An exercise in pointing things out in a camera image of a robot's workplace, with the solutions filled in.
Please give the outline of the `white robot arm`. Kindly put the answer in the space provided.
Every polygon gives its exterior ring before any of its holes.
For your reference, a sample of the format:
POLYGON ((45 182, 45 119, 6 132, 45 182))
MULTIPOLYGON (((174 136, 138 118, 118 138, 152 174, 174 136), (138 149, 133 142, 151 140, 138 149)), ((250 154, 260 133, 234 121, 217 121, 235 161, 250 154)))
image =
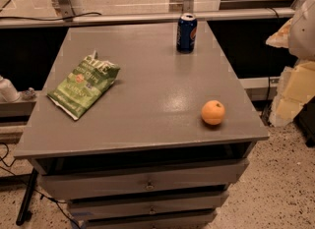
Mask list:
POLYGON ((315 60, 315 0, 305 0, 277 32, 269 36, 266 44, 287 48, 302 60, 315 60))

